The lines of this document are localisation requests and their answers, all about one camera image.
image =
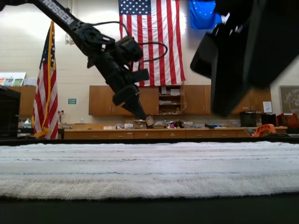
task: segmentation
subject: fuzzy white cloth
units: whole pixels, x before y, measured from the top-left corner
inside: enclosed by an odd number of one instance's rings
[[[299,145],[177,143],[0,147],[0,196],[105,199],[299,191]]]

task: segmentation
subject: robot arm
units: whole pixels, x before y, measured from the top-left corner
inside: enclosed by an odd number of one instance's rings
[[[140,119],[146,119],[135,83],[148,80],[149,73],[147,69],[132,72],[131,63],[138,62],[143,56],[141,48],[132,37],[128,35],[115,42],[96,29],[94,26],[97,24],[80,21],[56,0],[4,0],[0,1],[0,11],[5,5],[26,3],[34,4],[70,35],[88,57],[87,67],[95,66],[114,91],[113,103],[116,106],[123,104],[124,109]]]

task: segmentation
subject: red object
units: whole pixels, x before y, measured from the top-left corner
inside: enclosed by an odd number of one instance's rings
[[[185,81],[182,60],[181,33],[179,25],[179,4],[174,0],[135,0],[119,1],[120,21],[129,34],[138,42],[162,42],[168,47],[168,53],[159,60],[141,64],[149,70],[149,80],[139,86],[165,86]],[[127,36],[120,25],[121,38]],[[165,52],[162,45],[140,45],[143,59],[161,56]],[[141,60],[133,64],[133,71],[138,69]]]
[[[286,114],[282,113],[276,117],[277,126],[284,127],[299,127],[299,121],[297,114]]]
[[[37,78],[33,124],[37,138],[58,138],[58,95],[56,82],[54,22],[48,31]]]
[[[252,137],[263,137],[266,132],[269,132],[270,134],[276,134],[276,129],[274,125],[262,125],[257,128],[256,132],[252,135]]]

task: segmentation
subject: bulletin board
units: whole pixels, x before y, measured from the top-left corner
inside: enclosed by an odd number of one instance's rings
[[[26,72],[0,72],[0,85],[22,86]]]
[[[282,113],[299,115],[299,86],[280,86],[279,94]]]

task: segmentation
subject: blue flag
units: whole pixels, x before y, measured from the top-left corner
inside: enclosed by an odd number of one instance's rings
[[[191,28],[214,29],[222,23],[221,15],[214,12],[215,1],[190,0]]]

